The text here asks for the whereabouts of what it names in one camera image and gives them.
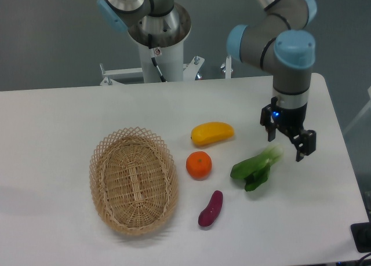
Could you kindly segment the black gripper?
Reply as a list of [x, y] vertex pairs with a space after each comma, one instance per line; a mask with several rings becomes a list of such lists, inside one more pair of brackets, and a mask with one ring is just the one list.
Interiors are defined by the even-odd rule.
[[316, 150], [317, 133], [314, 130], [305, 130], [307, 104], [295, 109], [282, 108], [278, 105], [278, 98], [273, 97], [271, 104], [261, 109], [260, 124], [267, 132], [268, 141], [273, 141], [276, 129], [290, 138], [296, 148], [296, 162], [309, 156]]

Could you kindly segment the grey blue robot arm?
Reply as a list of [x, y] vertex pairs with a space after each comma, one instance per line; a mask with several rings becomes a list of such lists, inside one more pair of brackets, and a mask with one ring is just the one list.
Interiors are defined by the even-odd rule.
[[[226, 42], [228, 55], [270, 73], [272, 99], [261, 111], [268, 139], [286, 135], [302, 160], [316, 149], [316, 133], [305, 130], [315, 39], [305, 30], [317, 13], [315, 0], [258, 0], [266, 16], [255, 26], [237, 25]], [[143, 78], [186, 79], [183, 43], [191, 30], [188, 12], [174, 0], [97, 0], [106, 22], [137, 43]]]

